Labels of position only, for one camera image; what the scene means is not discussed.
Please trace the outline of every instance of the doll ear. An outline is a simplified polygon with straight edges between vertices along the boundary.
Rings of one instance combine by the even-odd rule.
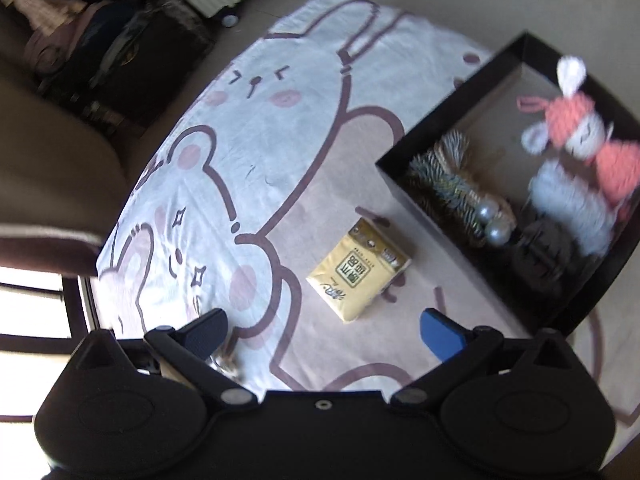
[[[558,84],[564,97],[571,97],[587,77],[587,69],[579,57],[562,56],[558,61]]]
[[[522,147],[531,155],[540,155],[549,142],[549,129],[545,121],[530,126],[522,133]]]

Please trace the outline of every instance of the pink crocheted doll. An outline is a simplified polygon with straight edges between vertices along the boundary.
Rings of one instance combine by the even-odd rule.
[[[539,155],[550,141],[578,160],[593,163],[600,190],[616,208],[640,184],[640,144],[610,138],[613,124],[605,128],[593,100],[578,91],[586,75],[581,59],[564,56],[558,62],[562,97],[553,101],[518,98],[521,111],[545,112],[545,121],[524,131],[522,145],[529,153]]]

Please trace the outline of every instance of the black box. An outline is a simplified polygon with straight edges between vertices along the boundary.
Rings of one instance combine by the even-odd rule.
[[[543,157],[528,155],[520,145],[520,136],[524,127],[542,120],[543,116],[520,113],[515,95],[526,93],[547,98],[560,95],[556,78],[560,57],[555,49],[524,32],[444,99],[376,165],[392,194],[432,234],[442,236],[449,252],[468,267],[469,272],[480,274],[530,332],[548,326],[568,335],[598,303],[640,240],[638,192],[630,200],[628,221],[616,225],[609,253],[592,260],[579,278],[564,287],[559,297],[552,298],[528,288],[505,265],[504,258],[498,256],[499,250],[474,250],[453,243],[397,182],[417,153],[424,152],[443,134],[457,127],[471,139],[472,158],[476,160],[471,169],[475,176],[480,176],[480,183],[510,200],[514,210],[522,206],[527,184]],[[614,123],[615,138],[640,140],[640,124],[602,85],[588,76],[580,89],[594,99],[596,111],[605,124]],[[547,152],[550,153],[545,158],[560,156],[563,163],[568,158],[568,155],[553,153],[551,148]],[[574,166],[571,169],[578,169],[579,173],[578,166],[582,165],[574,161]]]

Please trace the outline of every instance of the gray floor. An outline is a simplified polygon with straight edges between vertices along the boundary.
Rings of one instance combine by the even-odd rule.
[[[241,21],[224,30],[166,113],[124,153],[134,182],[199,92],[279,16],[306,0],[246,0]],[[523,29],[581,56],[592,75],[640,117],[640,0],[375,0],[401,7],[499,49]]]

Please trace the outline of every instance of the doll face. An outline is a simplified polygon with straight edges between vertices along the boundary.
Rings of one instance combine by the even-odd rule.
[[[600,151],[607,140],[604,123],[596,113],[586,115],[564,148],[578,160],[587,160]]]

